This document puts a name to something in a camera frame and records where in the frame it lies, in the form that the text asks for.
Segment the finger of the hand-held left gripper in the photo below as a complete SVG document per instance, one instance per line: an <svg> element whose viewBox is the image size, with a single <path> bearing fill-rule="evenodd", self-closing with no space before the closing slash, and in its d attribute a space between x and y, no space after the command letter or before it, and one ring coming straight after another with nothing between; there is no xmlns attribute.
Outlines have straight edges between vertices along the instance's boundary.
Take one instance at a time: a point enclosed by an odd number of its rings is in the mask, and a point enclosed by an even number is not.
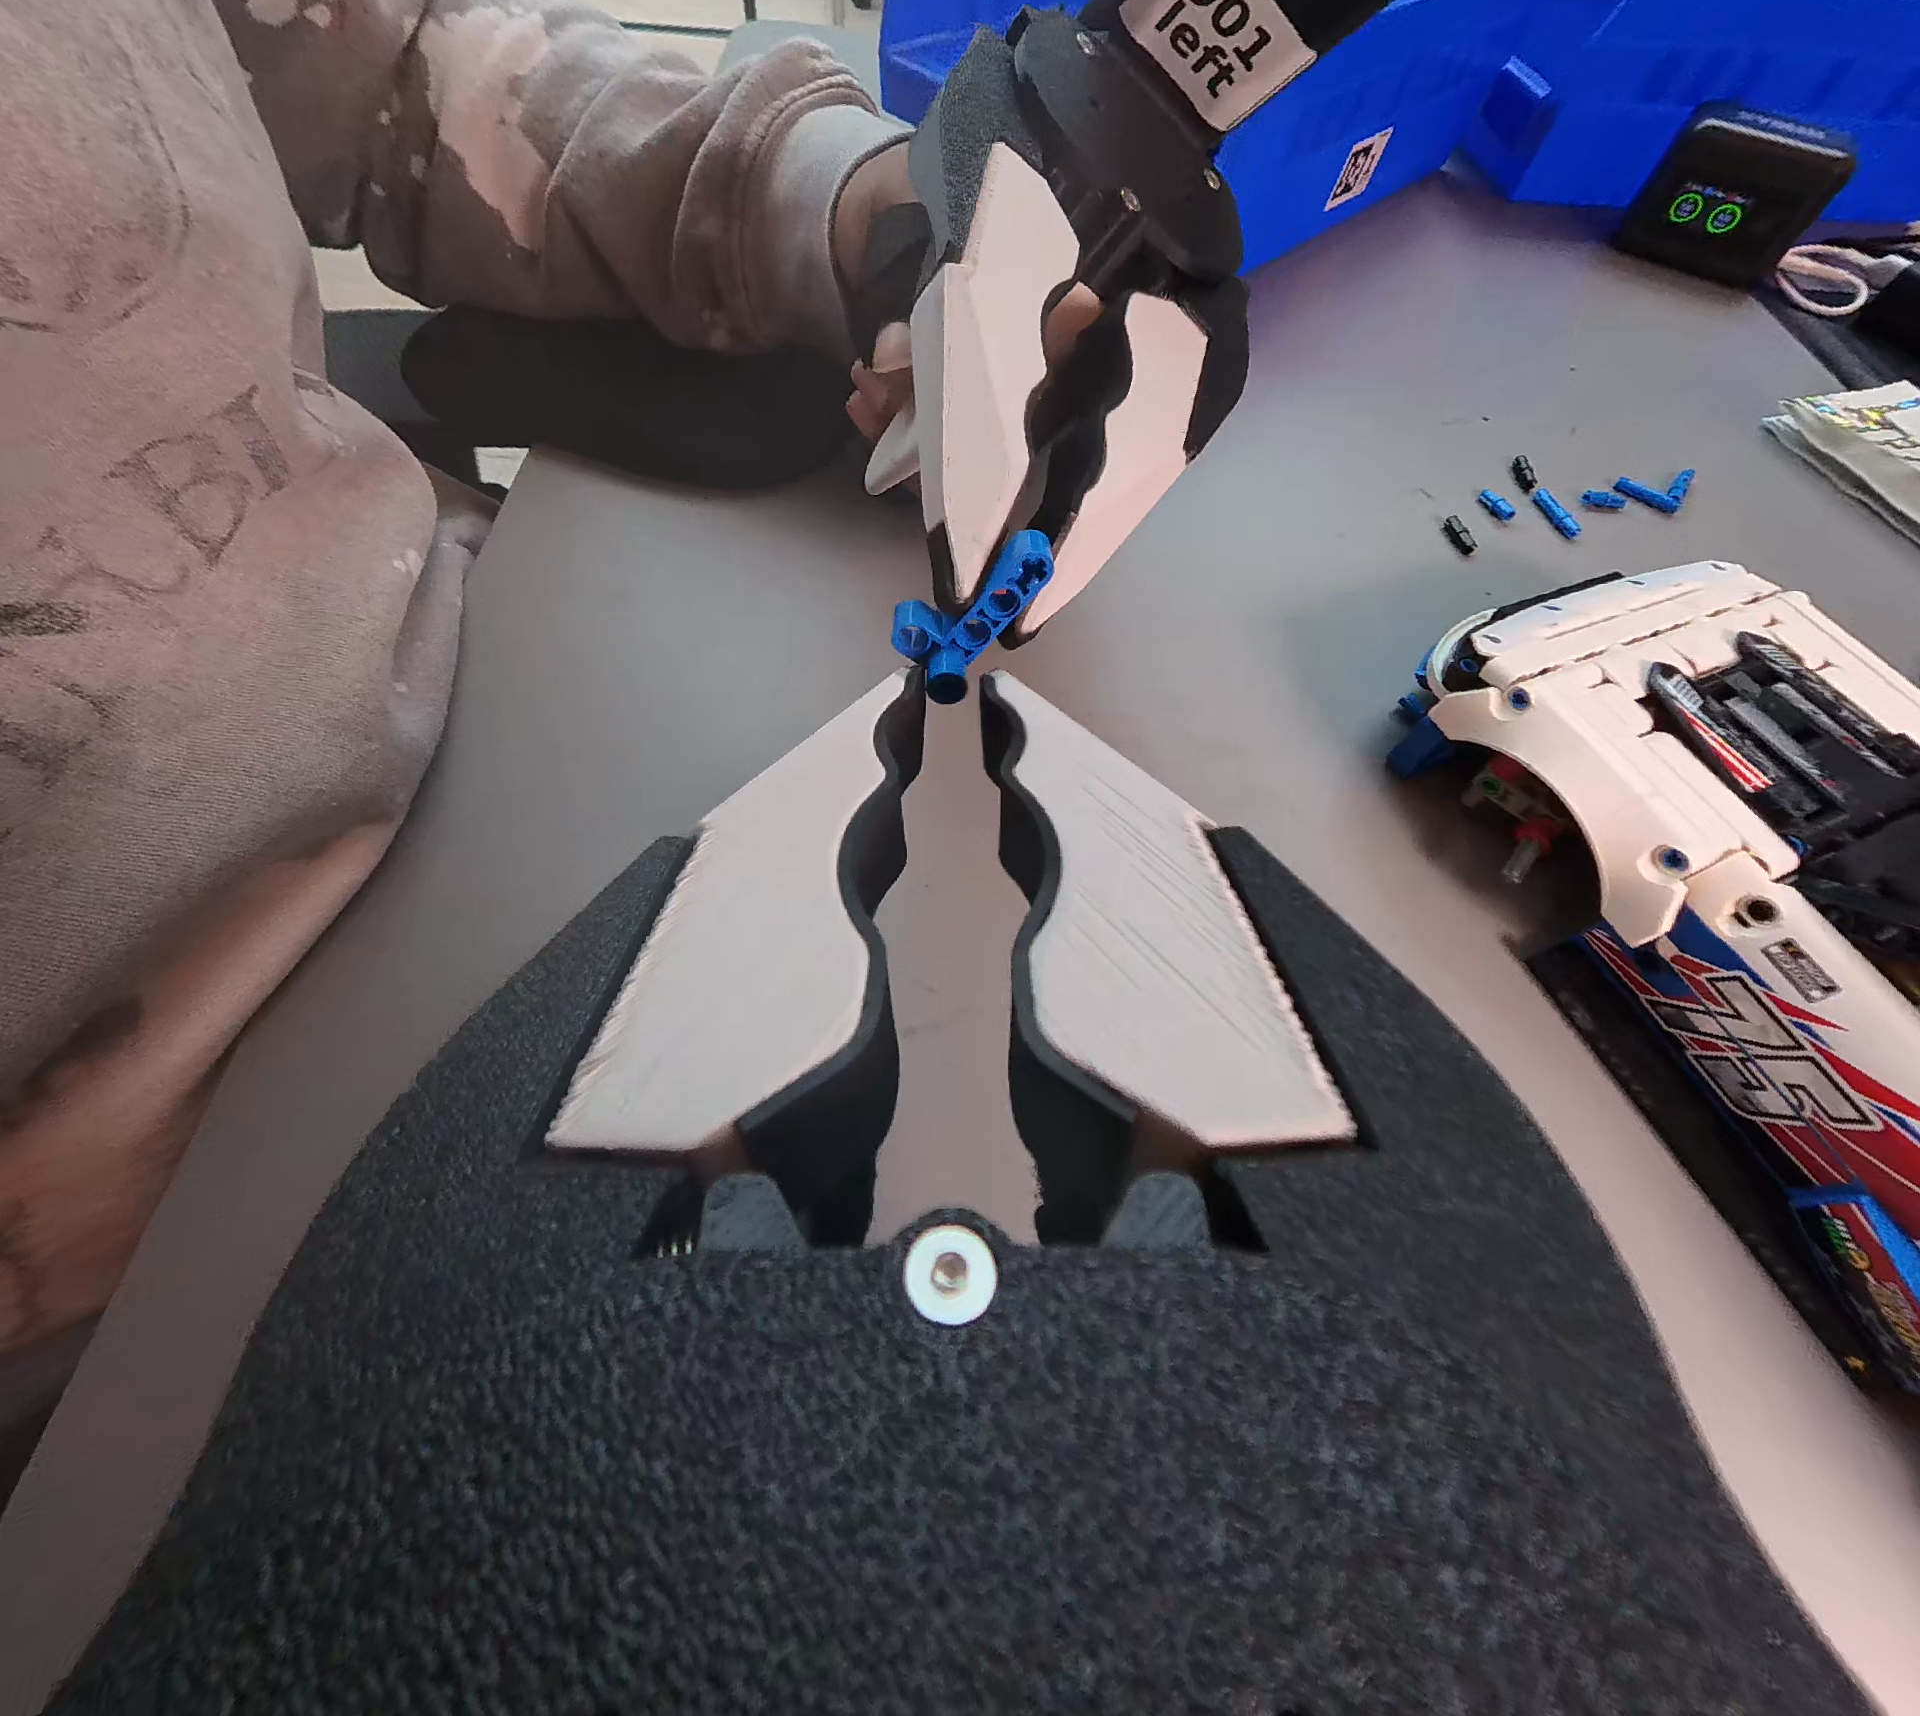
<svg viewBox="0 0 1920 1716"><path fill-rule="evenodd" d="M1188 468L1208 334L1166 296L1103 305L1085 283L1059 283L1044 298L1039 348L1044 377L1016 414L1008 528L1044 530L1054 575L1008 628L1011 645L1091 582Z"/></svg>
<svg viewBox="0 0 1920 1716"><path fill-rule="evenodd" d="M1014 148L991 148L967 239L910 320L912 442L944 608L973 602L1010 533L1031 462L1027 402L1046 374L1044 305L1076 261L1074 227L1044 175Z"/></svg>

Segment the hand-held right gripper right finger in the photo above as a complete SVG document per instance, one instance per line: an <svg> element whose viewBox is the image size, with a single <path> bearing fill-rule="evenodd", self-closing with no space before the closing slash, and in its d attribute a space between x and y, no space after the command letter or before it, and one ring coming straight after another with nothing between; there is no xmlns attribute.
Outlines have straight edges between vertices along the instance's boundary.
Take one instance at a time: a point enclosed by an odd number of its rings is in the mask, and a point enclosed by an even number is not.
<svg viewBox="0 0 1920 1716"><path fill-rule="evenodd" d="M1212 818L1008 672L981 679L979 721L1027 900L1016 1018L1044 1066L1212 1154L1353 1141Z"/></svg>

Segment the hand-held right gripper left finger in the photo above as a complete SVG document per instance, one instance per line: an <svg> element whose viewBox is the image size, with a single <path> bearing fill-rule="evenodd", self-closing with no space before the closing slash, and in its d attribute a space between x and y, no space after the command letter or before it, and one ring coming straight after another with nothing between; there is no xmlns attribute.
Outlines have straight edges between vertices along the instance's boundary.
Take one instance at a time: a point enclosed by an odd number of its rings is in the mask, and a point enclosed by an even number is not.
<svg viewBox="0 0 1920 1716"><path fill-rule="evenodd" d="M925 696L898 669L700 821L543 1145L717 1170L860 1170L900 1044L876 912Z"/></svg>

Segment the blue plastic bin square label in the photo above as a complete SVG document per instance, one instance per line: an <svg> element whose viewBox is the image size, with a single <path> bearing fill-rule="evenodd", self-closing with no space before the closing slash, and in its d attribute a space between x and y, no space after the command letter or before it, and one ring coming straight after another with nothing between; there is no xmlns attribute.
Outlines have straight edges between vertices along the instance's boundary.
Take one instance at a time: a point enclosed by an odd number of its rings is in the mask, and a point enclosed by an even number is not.
<svg viewBox="0 0 1920 1716"><path fill-rule="evenodd" d="M881 0L881 106L917 123L978 27L1085 0ZM1360 215L1461 144L1494 78L1549 0L1394 0L1234 129L1217 169L1235 196L1242 270Z"/></svg>

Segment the blue brick connector piece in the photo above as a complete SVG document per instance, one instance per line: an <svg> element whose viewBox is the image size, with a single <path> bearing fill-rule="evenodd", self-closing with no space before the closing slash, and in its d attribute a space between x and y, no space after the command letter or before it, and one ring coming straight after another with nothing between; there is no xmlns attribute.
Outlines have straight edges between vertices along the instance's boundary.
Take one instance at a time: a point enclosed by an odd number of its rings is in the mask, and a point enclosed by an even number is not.
<svg viewBox="0 0 1920 1716"><path fill-rule="evenodd" d="M964 700L972 663L1023 618L1052 573L1049 539L1023 528L1004 544L979 594L964 609L947 615L922 599L894 606L891 649L922 669L927 702Z"/></svg>

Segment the toy brick race car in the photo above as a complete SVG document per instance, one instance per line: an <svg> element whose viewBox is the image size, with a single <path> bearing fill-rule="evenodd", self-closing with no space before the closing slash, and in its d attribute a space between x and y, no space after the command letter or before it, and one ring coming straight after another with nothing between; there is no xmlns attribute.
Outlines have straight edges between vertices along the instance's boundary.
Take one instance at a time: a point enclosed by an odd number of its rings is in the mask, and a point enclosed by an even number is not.
<svg viewBox="0 0 1920 1716"><path fill-rule="evenodd" d="M1469 615L1388 767L1477 756L1503 875L1579 839L1595 916L1528 969L1861 1386L1918 1388L1918 698L1733 561Z"/></svg>

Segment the person's left forearm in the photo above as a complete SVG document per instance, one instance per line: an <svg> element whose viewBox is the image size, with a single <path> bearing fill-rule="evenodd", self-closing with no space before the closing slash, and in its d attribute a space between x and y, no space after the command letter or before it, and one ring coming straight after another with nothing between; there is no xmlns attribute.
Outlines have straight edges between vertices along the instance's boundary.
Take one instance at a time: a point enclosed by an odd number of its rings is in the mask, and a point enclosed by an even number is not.
<svg viewBox="0 0 1920 1716"><path fill-rule="evenodd" d="M448 91L409 81L374 121L348 239L426 308L640 318L722 353L849 360L867 215L898 192L906 132L828 48L792 40L720 75L640 49L580 112L554 61Z"/></svg>

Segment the black elbow cushion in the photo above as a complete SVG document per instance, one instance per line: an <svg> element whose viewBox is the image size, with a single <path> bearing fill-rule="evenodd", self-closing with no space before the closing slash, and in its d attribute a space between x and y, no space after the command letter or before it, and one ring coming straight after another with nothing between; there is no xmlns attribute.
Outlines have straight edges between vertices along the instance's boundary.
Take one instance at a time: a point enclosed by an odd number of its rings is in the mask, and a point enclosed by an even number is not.
<svg viewBox="0 0 1920 1716"><path fill-rule="evenodd" d="M473 447L551 447L698 489L777 487L856 442L833 360L691 348L644 320L450 308L398 364L420 407Z"/></svg>

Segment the person's left hand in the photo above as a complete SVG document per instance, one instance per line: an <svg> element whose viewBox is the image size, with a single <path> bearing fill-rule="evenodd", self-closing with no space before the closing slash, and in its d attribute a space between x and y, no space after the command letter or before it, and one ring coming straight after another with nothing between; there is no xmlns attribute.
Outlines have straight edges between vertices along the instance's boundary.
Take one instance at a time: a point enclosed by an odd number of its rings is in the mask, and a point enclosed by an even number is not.
<svg viewBox="0 0 1920 1716"><path fill-rule="evenodd" d="M841 180L828 248L853 350L845 409L876 443L914 402L906 320L930 254L927 215L912 186L903 139L867 153Z"/></svg>

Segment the scattered small blue black pins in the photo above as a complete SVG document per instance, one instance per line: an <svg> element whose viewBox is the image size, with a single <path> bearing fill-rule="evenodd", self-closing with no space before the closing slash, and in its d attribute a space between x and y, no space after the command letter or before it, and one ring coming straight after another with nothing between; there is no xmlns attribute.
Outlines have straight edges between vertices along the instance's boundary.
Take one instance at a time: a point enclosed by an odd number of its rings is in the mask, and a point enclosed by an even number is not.
<svg viewBox="0 0 1920 1716"><path fill-rule="evenodd" d="M1622 511L1639 506L1669 518L1684 508L1698 480L1694 468L1682 468L1669 480L1618 475L1604 483L1579 487L1572 501L1565 501L1548 487L1523 452L1510 458L1505 474L1511 482L1511 493L1482 485L1473 497L1479 514L1494 526L1508 528L1519 519L1519 508L1525 503L1565 542L1581 538L1585 530L1583 511Z"/></svg>

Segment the black device green round displays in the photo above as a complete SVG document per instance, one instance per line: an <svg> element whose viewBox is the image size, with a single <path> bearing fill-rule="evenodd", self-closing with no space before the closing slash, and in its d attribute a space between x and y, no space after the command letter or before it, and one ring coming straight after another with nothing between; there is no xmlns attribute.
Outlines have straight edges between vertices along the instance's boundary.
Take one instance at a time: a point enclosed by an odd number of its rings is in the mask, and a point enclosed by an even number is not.
<svg viewBox="0 0 1920 1716"><path fill-rule="evenodd" d="M1608 244L1750 291L1847 186L1858 162L1858 142L1843 129L1708 100L1667 144Z"/></svg>

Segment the folded sticker sheets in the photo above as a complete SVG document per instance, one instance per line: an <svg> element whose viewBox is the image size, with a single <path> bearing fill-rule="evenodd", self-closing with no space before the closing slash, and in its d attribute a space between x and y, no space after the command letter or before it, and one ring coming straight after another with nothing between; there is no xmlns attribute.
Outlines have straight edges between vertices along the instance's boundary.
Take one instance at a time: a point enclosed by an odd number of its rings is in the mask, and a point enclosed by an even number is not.
<svg viewBox="0 0 1920 1716"><path fill-rule="evenodd" d="M1906 380L1785 399L1761 432L1918 544L1918 385Z"/></svg>

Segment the person in pink hoodie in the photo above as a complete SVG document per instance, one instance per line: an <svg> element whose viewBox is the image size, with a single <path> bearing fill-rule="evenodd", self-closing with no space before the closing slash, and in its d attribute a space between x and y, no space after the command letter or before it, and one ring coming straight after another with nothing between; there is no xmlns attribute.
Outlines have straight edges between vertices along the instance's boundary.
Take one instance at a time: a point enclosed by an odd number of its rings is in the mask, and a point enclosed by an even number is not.
<svg viewBox="0 0 1920 1716"><path fill-rule="evenodd" d="M231 1039L387 848L485 533L326 380L374 121L577 0L4 0L4 1490Z"/></svg>

